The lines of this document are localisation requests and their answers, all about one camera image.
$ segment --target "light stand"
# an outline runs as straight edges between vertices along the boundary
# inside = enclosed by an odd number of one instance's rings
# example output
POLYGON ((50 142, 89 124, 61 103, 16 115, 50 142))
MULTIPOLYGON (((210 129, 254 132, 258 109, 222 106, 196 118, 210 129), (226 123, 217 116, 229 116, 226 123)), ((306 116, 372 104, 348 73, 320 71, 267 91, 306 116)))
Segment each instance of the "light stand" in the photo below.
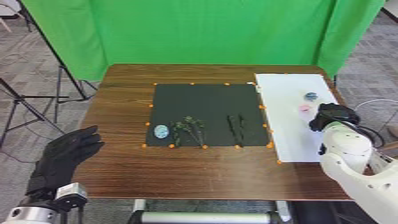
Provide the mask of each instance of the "light stand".
POLYGON ((0 86, 6 88, 6 94, 9 95, 9 97, 13 97, 14 100, 14 104, 13 104, 13 108, 11 108, 11 113, 9 113, 9 119, 6 122, 6 128, 4 128, 4 133, 2 133, 2 138, 0 138, 0 149, 4 146, 4 141, 6 141, 6 137, 7 137, 7 133, 16 130, 18 128, 25 127, 29 124, 36 123, 38 121, 45 121, 48 126, 62 133, 64 131, 61 130, 59 126, 55 125, 55 123, 50 121, 50 119, 46 118, 46 112, 50 109, 50 105, 55 99, 59 98, 70 98, 68 96, 25 96, 20 95, 13 89, 13 87, 9 86, 7 82, 4 81, 4 79, 0 78, 0 86), (43 112, 38 111, 38 109, 34 108, 34 106, 30 105, 30 103, 27 102, 25 99, 50 99, 46 108, 43 110, 43 112), (11 123, 13 123, 13 118, 14 118, 14 113, 16 113, 16 107, 18 105, 23 105, 27 110, 30 111, 30 113, 36 116, 36 119, 27 121, 23 124, 16 125, 14 127, 11 127, 11 123))

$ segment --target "gray floor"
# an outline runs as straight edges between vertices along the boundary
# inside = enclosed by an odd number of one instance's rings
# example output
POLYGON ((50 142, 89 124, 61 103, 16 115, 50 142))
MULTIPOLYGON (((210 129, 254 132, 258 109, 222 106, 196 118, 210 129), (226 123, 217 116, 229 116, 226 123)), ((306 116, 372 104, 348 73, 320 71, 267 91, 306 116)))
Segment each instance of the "gray floor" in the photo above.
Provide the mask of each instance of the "gray floor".
MULTIPOLYGON (((55 91, 57 61, 46 48, 39 34, 29 33, 22 20, 7 21, 13 33, 0 27, 0 77, 27 95, 52 95, 55 91)), ((340 92, 350 107, 379 98, 398 100, 398 25, 384 14, 379 15, 347 65, 338 75, 340 92)), ((68 80, 64 80, 64 94, 78 97, 68 80)), ((6 124, 13 101, 0 92, 0 130, 6 124)), ((38 108, 45 108, 46 101, 34 100, 38 108)), ((68 103, 61 111, 61 127, 66 131, 78 128, 91 102, 68 103)), ((398 124, 393 117, 398 104, 373 103, 361 108, 364 125, 375 128, 388 141, 393 141, 386 129, 386 122, 398 124)), ((16 123, 32 118, 23 108, 18 110, 16 123)), ((7 136, 4 151, 22 160, 34 161, 57 132, 36 123, 7 136)), ((9 209, 18 204, 27 187, 27 179, 34 165, 18 163, 0 154, 0 220, 9 209)), ((132 212, 132 200, 91 200, 87 206, 87 223, 125 223, 132 212)), ((149 210, 164 211, 213 211, 213 212, 265 212, 272 209, 269 202, 258 201, 151 201, 149 210)))

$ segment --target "green screen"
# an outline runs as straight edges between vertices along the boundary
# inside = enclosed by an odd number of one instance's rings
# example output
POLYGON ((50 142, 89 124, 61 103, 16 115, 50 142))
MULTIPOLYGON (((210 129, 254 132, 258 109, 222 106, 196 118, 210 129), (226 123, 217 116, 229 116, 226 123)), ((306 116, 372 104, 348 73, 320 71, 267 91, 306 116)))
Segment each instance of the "green screen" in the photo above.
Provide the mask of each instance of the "green screen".
POLYGON ((332 77, 384 0, 23 0, 78 79, 109 65, 320 65, 332 77))

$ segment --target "robotic hand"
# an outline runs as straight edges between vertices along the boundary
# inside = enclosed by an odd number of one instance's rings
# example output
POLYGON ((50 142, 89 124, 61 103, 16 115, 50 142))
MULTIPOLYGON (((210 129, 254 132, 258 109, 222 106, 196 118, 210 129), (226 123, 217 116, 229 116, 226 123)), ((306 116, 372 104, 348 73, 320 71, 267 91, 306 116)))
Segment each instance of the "robotic hand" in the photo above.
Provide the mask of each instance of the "robotic hand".
POLYGON ((78 164, 105 145, 96 131, 98 127, 93 126, 48 143, 30 176, 27 198, 4 224, 50 224, 57 213, 70 212, 73 207, 86 204, 86 191, 77 183, 71 184, 71 178, 78 164))
POLYGON ((398 221, 398 161, 377 152, 356 111, 322 104, 313 131, 324 132, 322 169, 380 224, 398 221), (364 175, 366 168, 373 175, 364 175))

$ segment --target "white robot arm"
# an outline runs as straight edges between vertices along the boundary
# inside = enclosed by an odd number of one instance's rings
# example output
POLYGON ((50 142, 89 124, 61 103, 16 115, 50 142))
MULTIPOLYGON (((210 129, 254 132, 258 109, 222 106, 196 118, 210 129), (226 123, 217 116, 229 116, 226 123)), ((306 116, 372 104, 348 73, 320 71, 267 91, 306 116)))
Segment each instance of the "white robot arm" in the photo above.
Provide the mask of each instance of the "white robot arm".
POLYGON ((352 123, 334 121, 322 131, 324 172, 338 181, 375 221, 380 224, 395 224, 398 223, 398 161, 377 152, 370 138, 356 131, 352 123))

